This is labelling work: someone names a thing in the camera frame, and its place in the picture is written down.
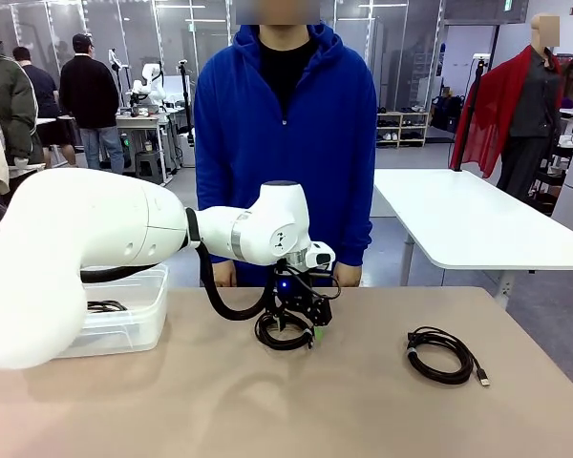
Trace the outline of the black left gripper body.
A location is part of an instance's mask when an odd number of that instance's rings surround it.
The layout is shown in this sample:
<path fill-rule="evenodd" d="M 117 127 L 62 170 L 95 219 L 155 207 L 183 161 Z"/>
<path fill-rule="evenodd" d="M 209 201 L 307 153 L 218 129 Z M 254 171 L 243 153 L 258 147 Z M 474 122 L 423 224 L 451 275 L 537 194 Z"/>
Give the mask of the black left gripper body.
<path fill-rule="evenodd" d="M 274 291 L 287 310 L 309 310 L 313 306 L 313 281 L 308 271 L 279 260 L 271 271 Z"/>

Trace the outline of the person's left hand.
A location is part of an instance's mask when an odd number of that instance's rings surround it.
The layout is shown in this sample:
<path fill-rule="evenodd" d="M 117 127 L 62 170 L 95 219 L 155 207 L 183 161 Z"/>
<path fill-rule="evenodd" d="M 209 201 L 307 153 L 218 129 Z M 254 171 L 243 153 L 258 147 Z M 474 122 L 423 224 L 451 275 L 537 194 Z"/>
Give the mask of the person's left hand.
<path fill-rule="evenodd" d="M 362 266 L 351 266 L 337 262 L 334 277 L 341 287 L 358 287 L 362 278 Z"/>

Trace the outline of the person's right hand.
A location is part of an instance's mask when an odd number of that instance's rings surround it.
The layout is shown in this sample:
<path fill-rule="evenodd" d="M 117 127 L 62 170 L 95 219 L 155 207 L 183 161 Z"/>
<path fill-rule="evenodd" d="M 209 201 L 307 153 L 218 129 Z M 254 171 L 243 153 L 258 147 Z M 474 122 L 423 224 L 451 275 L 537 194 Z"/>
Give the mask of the person's right hand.
<path fill-rule="evenodd" d="M 216 262 L 213 266 L 213 278 L 217 287 L 236 287 L 237 272 L 232 260 Z"/>

